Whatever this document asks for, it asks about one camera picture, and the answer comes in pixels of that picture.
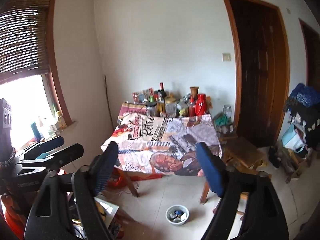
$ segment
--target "white wall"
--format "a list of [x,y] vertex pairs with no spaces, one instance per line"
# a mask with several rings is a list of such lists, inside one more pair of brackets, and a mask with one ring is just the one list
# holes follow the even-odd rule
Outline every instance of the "white wall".
[[[104,77],[94,26],[93,0],[56,0],[54,48],[64,99],[75,125],[62,136],[65,146],[80,143],[84,156],[76,168],[101,154],[100,145],[111,135]],[[66,170],[74,167],[68,165]]]
[[[303,0],[264,1],[279,6],[284,19],[291,91],[306,81],[298,18],[320,27]],[[223,0],[94,0],[94,15],[114,120],[133,91],[156,89],[159,82],[181,95],[200,86],[213,99],[212,114],[235,105],[234,46]],[[231,62],[222,61],[223,52],[231,53]],[[286,127],[285,119],[282,132]]]

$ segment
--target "window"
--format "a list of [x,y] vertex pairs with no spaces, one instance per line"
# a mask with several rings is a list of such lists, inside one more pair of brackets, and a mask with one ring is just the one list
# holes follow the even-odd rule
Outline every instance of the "window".
[[0,11],[0,98],[12,106],[12,145],[33,138],[31,123],[54,122],[52,103],[68,113],[55,62],[53,12],[55,0],[9,0]]
[[55,123],[42,79],[41,75],[34,75],[0,85],[1,98],[12,106],[11,142],[15,148],[34,137],[30,125],[38,116]]

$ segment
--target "shoe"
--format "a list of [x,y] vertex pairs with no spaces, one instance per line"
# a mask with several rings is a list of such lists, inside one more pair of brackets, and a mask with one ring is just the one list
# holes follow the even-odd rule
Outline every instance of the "shoe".
[[279,158],[276,156],[276,152],[278,151],[277,147],[271,146],[269,148],[269,161],[272,163],[272,165],[278,169],[280,167],[280,161]]

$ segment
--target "light switch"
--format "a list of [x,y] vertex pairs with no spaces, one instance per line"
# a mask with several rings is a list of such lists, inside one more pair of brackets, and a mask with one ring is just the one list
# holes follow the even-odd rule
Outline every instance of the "light switch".
[[222,61],[231,61],[230,53],[222,53]]

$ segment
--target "window glass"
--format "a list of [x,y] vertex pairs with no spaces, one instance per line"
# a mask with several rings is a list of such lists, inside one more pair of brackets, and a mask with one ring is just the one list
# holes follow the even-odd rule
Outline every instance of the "window glass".
[[55,123],[44,91],[41,75],[17,79],[0,85],[0,98],[12,107],[11,142],[16,149],[22,147],[34,135],[31,124],[46,117],[48,124]]

